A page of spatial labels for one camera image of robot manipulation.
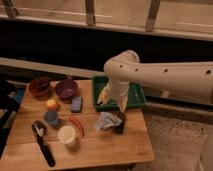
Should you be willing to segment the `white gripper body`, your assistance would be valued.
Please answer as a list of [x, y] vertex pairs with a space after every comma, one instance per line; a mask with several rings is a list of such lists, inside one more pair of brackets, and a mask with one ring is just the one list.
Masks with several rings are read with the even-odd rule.
[[107, 83], [107, 91], [113, 100], [126, 100], [128, 98], [129, 83], [110, 79]]

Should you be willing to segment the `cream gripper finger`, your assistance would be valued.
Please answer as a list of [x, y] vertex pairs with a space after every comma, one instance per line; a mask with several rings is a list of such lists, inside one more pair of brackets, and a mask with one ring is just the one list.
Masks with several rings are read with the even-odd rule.
[[100, 104], [100, 103], [103, 103], [103, 104], [106, 104], [107, 102], [109, 101], [109, 95], [108, 95], [108, 91], [107, 91], [107, 88], [104, 87], [99, 96], [98, 96], [98, 100], [97, 100], [97, 103]]
[[125, 109], [126, 109], [126, 106], [127, 106], [127, 98], [123, 99], [123, 100], [120, 100], [118, 102], [118, 107], [120, 109], [121, 112], [124, 112]]

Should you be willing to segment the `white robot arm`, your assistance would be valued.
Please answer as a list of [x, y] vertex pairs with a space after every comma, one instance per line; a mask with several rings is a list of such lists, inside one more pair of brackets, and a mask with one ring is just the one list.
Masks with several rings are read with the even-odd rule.
[[213, 104], [213, 62], [144, 64], [135, 51], [126, 50], [105, 62], [104, 73], [109, 81], [97, 102], [115, 100], [121, 112], [127, 107], [130, 83]]

